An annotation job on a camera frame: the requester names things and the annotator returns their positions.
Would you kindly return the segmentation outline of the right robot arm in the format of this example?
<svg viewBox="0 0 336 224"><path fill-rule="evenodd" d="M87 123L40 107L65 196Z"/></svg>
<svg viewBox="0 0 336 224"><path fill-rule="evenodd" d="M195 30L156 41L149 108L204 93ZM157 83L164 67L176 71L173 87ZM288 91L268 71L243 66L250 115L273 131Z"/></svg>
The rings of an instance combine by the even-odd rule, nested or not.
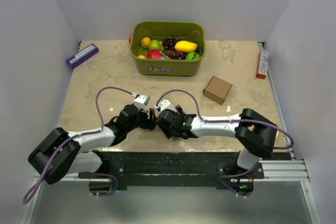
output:
<svg viewBox="0 0 336 224"><path fill-rule="evenodd" d="M234 173L239 178L250 175L260 159L272 157L277 135L277 125L252 109L222 117L200 117L183 110L159 109L156 124L167 138L223 136L237 139L244 147L234 165Z"/></svg>

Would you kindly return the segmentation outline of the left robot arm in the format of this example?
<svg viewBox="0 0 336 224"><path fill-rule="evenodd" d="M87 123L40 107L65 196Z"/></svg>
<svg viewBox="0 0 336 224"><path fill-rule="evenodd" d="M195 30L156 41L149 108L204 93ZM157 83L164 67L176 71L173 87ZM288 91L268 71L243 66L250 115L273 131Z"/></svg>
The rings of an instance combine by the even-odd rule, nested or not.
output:
<svg viewBox="0 0 336 224"><path fill-rule="evenodd" d="M137 128L153 130L155 126L153 108L147 111L137 108L134 103L128 104L102 128L83 132L67 132L61 127L53 129L31 152L28 162L39 174L47 167L44 180L52 185L67 174L81 172L75 162L80 154L118 145L131 131Z"/></svg>

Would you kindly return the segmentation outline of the pink paper box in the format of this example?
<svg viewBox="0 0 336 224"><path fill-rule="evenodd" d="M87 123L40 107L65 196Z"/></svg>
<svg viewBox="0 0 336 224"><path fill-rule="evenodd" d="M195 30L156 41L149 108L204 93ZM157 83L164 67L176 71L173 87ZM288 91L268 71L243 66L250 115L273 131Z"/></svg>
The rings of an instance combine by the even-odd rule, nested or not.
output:
<svg viewBox="0 0 336 224"><path fill-rule="evenodd" d="M179 115L185 115L185 112L184 112L184 110L182 109L182 107L180 105L177 105L175 107L175 109L176 109L177 114L179 114Z"/></svg>

